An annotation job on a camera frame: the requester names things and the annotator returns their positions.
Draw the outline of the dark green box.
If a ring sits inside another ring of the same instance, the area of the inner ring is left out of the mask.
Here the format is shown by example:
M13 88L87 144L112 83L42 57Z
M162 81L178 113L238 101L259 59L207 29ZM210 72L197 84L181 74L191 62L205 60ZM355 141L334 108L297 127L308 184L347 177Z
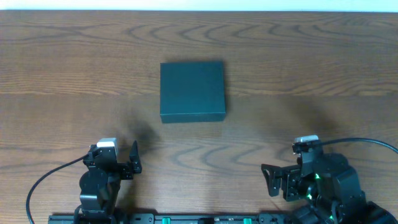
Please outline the dark green box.
M215 122L225 117L223 62L160 64L160 118L163 123Z

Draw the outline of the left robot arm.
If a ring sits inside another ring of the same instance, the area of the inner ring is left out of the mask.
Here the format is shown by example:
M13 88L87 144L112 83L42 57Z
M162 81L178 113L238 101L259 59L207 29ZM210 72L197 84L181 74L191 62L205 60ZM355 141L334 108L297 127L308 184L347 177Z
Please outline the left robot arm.
M80 202L83 217L89 221L115 220L115 204L121 181L132 180L142 172L137 142L134 141L127 162L118 162L116 138L103 138L90 146L83 159L88 171L80 178Z

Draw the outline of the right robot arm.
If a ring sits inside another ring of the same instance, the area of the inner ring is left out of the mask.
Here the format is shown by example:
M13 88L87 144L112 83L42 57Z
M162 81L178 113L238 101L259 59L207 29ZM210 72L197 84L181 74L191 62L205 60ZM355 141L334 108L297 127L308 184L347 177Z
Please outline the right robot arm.
M300 151L297 164L288 167L262 164L271 197L283 191L284 200L304 199L288 223L391 223L397 219L387 210L368 202L356 170L342 154L321 149Z

